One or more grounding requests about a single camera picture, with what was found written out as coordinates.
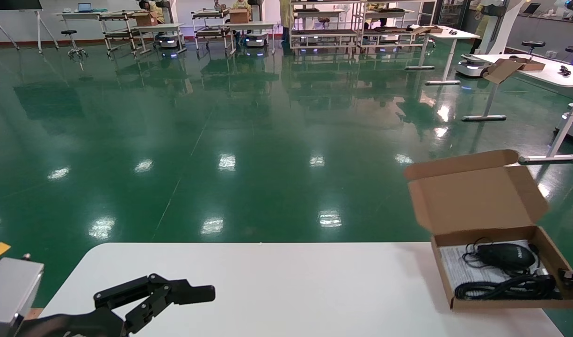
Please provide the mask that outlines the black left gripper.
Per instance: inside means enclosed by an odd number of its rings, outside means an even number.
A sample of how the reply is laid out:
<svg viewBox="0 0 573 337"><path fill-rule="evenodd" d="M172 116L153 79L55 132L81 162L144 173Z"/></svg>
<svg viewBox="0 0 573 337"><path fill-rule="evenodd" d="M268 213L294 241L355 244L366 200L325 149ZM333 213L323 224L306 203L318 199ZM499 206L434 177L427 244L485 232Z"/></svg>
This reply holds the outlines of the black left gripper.
<svg viewBox="0 0 573 337"><path fill-rule="evenodd" d="M125 337L141 331L171 305L190 305L214 301L214 286L191 286L187 279L169 280L158 274L133 279L97 292L96 310L80 315L56 314L25 320L17 337ZM110 309L141 300L125 316L125 321Z"/></svg>

